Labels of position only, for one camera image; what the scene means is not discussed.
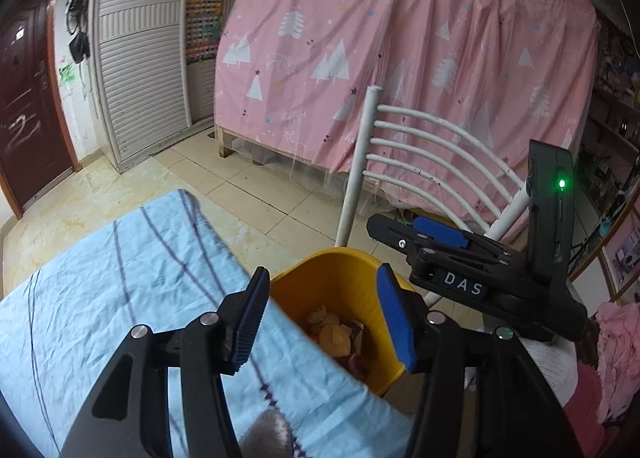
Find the light blue bed sheet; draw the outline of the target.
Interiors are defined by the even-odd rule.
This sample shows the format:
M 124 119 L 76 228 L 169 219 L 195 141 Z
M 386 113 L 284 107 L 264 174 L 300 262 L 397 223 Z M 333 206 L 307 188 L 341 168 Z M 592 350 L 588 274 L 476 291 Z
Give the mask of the light blue bed sheet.
M 181 328 L 248 275 L 178 189 L 78 241 L 1 303 L 1 392 L 43 456 L 58 456 L 129 330 Z M 233 428 L 280 410 L 301 457 L 399 457 L 410 420 L 326 356 L 269 303 L 250 360 L 224 379 Z

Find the colourful wall chart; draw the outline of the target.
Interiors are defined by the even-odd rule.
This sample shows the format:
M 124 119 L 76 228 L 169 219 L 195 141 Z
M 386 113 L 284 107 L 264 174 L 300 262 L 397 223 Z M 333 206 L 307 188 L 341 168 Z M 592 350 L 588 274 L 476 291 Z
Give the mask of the colourful wall chart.
M 224 0 L 186 0 L 186 64 L 216 58 L 224 25 Z

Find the white fluffy glove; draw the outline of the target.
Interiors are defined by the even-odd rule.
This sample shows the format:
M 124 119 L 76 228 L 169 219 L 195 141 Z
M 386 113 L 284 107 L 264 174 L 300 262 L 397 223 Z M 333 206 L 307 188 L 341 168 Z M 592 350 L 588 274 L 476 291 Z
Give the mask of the white fluffy glove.
M 268 408 L 245 432 L 239 448 L 243 458 L 292 458 L 291 427 L 277 409 Z

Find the white louvered wardrobe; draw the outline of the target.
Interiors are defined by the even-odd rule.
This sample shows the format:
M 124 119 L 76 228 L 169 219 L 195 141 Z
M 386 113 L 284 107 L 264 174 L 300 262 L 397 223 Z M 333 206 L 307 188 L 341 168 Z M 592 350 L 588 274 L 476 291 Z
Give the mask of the white louvered wardrobe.
M 96 136 L 118 172 L 213 127 L 190 106 L 186 0 L 90 0 Z

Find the white paper ball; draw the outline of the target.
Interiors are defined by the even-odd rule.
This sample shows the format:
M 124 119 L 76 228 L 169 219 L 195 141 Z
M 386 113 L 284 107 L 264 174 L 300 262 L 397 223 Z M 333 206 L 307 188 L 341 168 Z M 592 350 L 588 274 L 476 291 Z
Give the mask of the white paper ball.
M 324 326 L 318 340 L 320 348 L 331 357 L 340 358 L 352 354 L 352 339 L 341 325 Z

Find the black bags on hooks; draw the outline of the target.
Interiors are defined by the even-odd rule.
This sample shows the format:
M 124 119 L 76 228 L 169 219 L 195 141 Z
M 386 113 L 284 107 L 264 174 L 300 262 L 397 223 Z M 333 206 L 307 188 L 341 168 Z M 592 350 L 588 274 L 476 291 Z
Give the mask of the black bags on hooks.
M 65 6 L 65 27 L 70 35 L 70 55 L 76 64 L 90 58 L 89 0 L 67 0 Z

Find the white metal chair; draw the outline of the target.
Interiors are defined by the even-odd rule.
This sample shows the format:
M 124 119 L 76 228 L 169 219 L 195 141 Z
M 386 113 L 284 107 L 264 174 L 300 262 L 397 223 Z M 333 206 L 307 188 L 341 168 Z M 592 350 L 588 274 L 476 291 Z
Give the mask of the white metal chair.
M 335 244 L 348 245 L 365 186 L 420 199 L 455 227 L 503 241 L 528 206 L 526 185 L 488 144 L 433 113 L 385 104 L 367 88 Z

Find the dark brown door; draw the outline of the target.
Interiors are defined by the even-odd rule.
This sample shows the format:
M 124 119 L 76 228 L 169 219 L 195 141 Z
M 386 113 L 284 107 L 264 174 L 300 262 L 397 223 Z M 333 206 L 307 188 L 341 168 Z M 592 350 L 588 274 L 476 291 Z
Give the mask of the dark brown door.
M 56 0 L 20 0 L 1 26 L 1 189 L 15 218 L 80 169 L 55 66 Z

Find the yellow trash bin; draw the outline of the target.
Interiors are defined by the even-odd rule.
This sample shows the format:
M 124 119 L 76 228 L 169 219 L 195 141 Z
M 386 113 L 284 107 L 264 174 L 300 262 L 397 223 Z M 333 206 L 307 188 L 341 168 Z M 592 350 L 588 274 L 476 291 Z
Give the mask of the yellow trash bin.
M 381 265 L 360 250 L 332 248 L 315 253 L 271 282 L 272 299 L 319 348 L 324 326 L 341 325 L 349 332 L 352 354 L 330 357 L 378 396 L 404 373 L 378 302 L 376 272 Z

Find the pink tree-print curtain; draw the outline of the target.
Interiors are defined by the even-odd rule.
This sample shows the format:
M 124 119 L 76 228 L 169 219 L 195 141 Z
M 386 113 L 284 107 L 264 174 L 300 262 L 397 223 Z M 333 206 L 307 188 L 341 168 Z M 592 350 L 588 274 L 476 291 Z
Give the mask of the pink tree-print curtain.
M 367 88 L 488 144 L 525 180 L 528 145 L 582 131 L 599 24 L 588 0 L 235 0 L 216 125 L 349 171 Z

